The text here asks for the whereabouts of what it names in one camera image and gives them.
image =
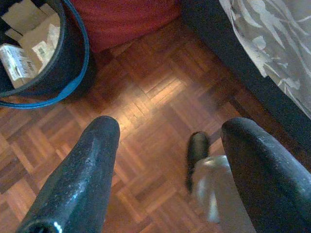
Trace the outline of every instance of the white patterned fabric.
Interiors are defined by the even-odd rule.
[[[311,1],[219,1],[262,76],[311,119]]]

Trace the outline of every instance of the label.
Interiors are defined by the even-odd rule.
[[[11,45],[2,46],[0,58],[13,81],[20,78],[33,78],[36,75],[34,64],[22,48]]]
[[[54,54],[54,47],[52,44],[47,44],[45,41],[41,41],[36,46],[33,47],[33,51],[36,53],[39,60],[42,62],[42,67],[39,73],[45,68],[49,63],[50,59]]]

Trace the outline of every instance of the black bed frame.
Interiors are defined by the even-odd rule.
[[[218,55],[304,149],[311,151],[311,120],[270,79],[263,78],[236,38],[218,0],[182,0],[184,22]]]

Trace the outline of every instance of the parquet floor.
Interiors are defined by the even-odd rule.
[[[17,228],[49,174],[99,115],[121,126],[104,226],[114,233],[220,233],[184,187],[189,136],[249,117],[308,169],[306,153],[181,20],[98,56],[90,92],[39,110],[0,110],[0,233]]]

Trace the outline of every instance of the blue rim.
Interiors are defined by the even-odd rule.
[[[79,15],[79,13],[77,12],[77,10],[74,8],[72,3],[70,2],[70,0],[63,0],[63,2],[72,11],[80,29],[81,29],[83,40],[84,40],[85,55],[84,55],[82,70],[81,70],[79,76],[77,76],[67,86],[65,86],[65,88],[58,94],[57,97],[52,98],[50,100],[46,100],[46,101],[38,102],[38,103],[10,103],[10,102],[5,102],[5,101],[0,101],[0,106],[9,107],[9,108],[16,108],[16,109],[35,109],[35,108],[46,107],[46,106],[49,106],[52,104],[56,104],[59,101],[66,98],[67,96],[69,96],[78,87],[78,85],[81,83],[83,77],[86,74],[88,60],[89,60],[88,36],[87,36],[86,28],[84,26],[82,18]]]

